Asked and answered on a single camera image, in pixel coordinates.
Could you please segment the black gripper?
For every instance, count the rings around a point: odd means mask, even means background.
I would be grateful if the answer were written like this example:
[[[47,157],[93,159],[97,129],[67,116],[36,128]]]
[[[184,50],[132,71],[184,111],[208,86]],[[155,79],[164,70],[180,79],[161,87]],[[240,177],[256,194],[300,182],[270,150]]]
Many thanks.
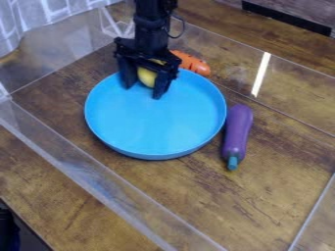
[[[116,37],[113,57],[124,87],[129,89],[137,82],[137,67],[147,68],[157,74],[152,97],[159,100],[168,92],[171,82],[177,76],[180,59],[167,48],[159,51],[143,51],[136,47],[133,39]]]

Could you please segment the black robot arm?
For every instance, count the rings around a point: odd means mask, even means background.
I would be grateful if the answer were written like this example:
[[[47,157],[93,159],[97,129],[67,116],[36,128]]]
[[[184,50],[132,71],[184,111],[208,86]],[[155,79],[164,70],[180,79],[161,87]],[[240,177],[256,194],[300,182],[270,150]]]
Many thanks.
[[[125,88],[137,82],[137,68],[156,73],[152,97],[160,99],[176,79],[181,60],[168,50],[169,17],[177,0],[135,0],[135,38],[116,37],[113,57]]]

